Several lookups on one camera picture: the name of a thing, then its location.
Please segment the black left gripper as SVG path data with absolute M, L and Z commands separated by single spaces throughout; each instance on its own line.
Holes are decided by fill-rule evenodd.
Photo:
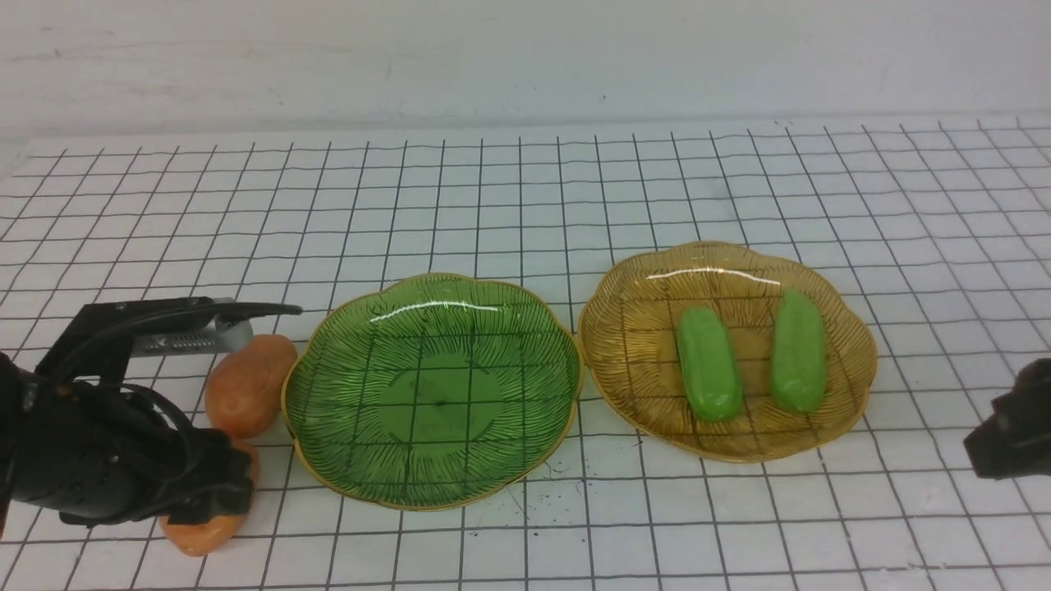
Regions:
M 84 305 L 33 370 L 2 358 L 2 508 L 12 501 L 75 526 L 153 519 L 195 490 L 207 451 L 233 437 L 131 384 L 133 340 L 153 328 L 298 315 L 284 303 L 124 300 Z

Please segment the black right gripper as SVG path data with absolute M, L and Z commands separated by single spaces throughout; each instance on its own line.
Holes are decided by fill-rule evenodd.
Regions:
M 1050 475 L 1050 360 L 1032 360 L 962 441 L 977 478 Z

